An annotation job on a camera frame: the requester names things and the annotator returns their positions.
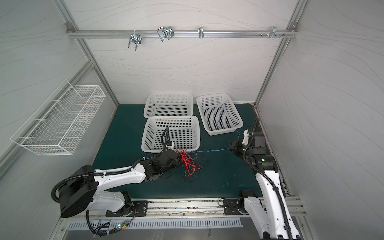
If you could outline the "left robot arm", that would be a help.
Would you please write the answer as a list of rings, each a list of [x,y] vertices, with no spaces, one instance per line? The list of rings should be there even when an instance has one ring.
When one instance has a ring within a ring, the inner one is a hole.
[[[157,180],[165,172],[181,167],[181,163],[180,153],[164,150],[153,157],[140,159],[129,167],[95,170],[91,165],[86,165],[57,183],[51,190],[51,198],[60,204],[62,218],[90,210],[105,210],[108,217],[128,216],[135,208],[128,192],[110,190]]]

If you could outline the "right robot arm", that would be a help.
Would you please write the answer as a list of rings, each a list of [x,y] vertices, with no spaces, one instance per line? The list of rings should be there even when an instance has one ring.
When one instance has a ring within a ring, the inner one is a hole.
[[[261,240],[301,240],[283,194],[275,158],[267,154],[265,136],[245,130],[244,138],[230,145],[230,150],[254,172],[263,201],[252,191],[241,191],[237,209],[251,217]]]

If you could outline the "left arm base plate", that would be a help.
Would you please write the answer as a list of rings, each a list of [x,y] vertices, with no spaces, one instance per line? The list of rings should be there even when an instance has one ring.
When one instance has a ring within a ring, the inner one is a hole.
[[[123,206],[117,212],[107,211],[106,217],[132,217],[134,214],[136,217],[145,217],[148,210],[148,201],[132,201],[131,204]]]

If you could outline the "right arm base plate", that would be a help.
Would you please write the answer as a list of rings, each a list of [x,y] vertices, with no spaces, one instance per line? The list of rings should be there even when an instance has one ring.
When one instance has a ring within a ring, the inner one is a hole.
[[[248,215],[235,199],[223,199],[223,208],[226,216]]]

